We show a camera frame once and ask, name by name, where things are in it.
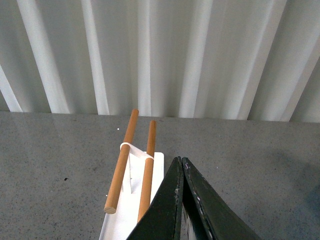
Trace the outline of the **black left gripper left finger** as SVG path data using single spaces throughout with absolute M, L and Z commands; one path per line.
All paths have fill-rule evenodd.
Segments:
M 149 209 L 128 236 L 129 240 L 179 240 L 181 235 L 184 172 L 175 157 Z

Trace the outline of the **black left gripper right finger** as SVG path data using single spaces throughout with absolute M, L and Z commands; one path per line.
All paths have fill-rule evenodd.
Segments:
M 218 195 L 193 163 L 182 159 L 183 214 L 189 240 L 259 240 Z

